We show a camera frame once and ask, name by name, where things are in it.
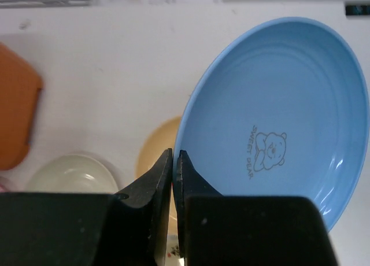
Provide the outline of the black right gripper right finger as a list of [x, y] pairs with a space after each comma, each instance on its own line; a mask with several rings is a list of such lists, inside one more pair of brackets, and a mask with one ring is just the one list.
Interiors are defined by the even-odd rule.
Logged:
[[179, 253], [186, 265], [337, 265], [323, 219], [305, 197], [223, 196], [181, 151]]

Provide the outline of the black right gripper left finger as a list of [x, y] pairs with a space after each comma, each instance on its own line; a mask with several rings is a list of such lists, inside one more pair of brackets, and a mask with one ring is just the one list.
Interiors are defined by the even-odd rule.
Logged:
[[2, 193], [2, 265], [164, 265], [173, 154], [115, 194]]

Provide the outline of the cream round plate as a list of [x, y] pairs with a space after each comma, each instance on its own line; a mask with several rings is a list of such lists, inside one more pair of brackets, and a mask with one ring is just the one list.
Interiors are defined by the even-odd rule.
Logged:
[[67, 154], [41, 167], [25, 191], [42, 193], [108, 193], [119, 188], [111, 172], [98, 160], [83, 154]]

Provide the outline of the yellow round plate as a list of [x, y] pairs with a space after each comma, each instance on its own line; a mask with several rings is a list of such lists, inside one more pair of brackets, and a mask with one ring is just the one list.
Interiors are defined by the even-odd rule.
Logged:
[[143, 144], [136, 161], [136, 178], [141, 177], [144, 173], [150, 170], [164, 150], [174, 148], [180, 121], [180, 116], [169, 119], [149, 135]]

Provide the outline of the blue round plate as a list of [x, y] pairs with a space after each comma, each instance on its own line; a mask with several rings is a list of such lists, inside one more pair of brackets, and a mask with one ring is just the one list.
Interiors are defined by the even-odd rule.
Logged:
[[262, 23], [210, 64], [182, 115], [174, 158], [222, 195], [310, 199], [332, 229], [369, 139], [365, 76], [349, 44], [304, 17]]

